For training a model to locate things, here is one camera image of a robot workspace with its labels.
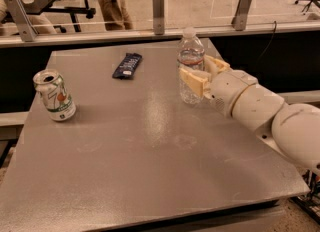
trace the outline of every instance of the gray floor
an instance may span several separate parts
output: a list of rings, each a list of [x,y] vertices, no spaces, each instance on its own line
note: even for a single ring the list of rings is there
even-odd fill
[[[104,22],[97,1],[89,0],[89,2],[92,7],[96,7],[97,14],[91,20],[86,19],[84,16],[79,16],[83,31],[104,31]],[[230,25],[237,2],[238,0],[166,0],[166,27]],[[304,15],[301,10],[306,3],[294,4],[294,2],[295,0],[253,0],[248,23],[300,22],[319,18],[319,10],[314,5]],[[55,3],[55,6],[67,5],[83,5],[83,2],[82,0],[61,0]],[[127,0],[127,5],[133,18],[135,29],[148,30],[152,28],[151,0]],[[65,25],[68,33],[74,32],[68,15],[50,13],[47,16],[54,24]],[[14,25],[8,23],[6,27],[14,28]],[[3,180],[12,151],[14,151],[14,148],[9,153],[4,166],[0,169],[0,183]],[[282,201],[281,205],[285,210],[285,216],[268,229],[267,232],[320,231],[320,226],[290,200]]]

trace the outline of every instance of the table surface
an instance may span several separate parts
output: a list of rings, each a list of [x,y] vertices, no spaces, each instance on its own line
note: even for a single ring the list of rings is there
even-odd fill
[[[128,227],[308,191],[247,129],[206,101],[181,101],[176,47],[52,53],[48,67],[62,73],[78,110],[57,123],[36,96],[0,188],[3,231]],[[143,56],[134,79],[113,79],[127,52]]]

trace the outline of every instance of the soda can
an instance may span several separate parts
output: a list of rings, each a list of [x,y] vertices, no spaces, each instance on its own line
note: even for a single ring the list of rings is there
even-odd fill
[[[75,114],[76,105],[57,70],[42,70],[33,77],[33,82],[52,120],[64,121]]]

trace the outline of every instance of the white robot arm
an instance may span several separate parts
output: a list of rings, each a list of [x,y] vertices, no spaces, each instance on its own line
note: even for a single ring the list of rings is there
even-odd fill
[[[205,63],[206,72],[180,69],[195,93],[210,99],[218,112],[243,124],[286,160],[320,176],[318,108],[288,105],[281,96],[259,85],[255,77],[232,70],[223,61],[207,56]]]

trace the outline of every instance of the railing post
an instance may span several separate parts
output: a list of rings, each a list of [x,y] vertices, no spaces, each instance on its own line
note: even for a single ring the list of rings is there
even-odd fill
[[[153,4],[153,32],[155,35],[163,35],[164,23],[164,0],[152,0]]]
[[[32,27],[31,22],[23,8],[20,0],[4,0],[7,4],[12,19],[17,25],[20,37],[24,42],[33,42],[37,36],[37,32]]]
[[[231,22],[235,30],[245,30],[252,0],[239,0],[236,14]]]

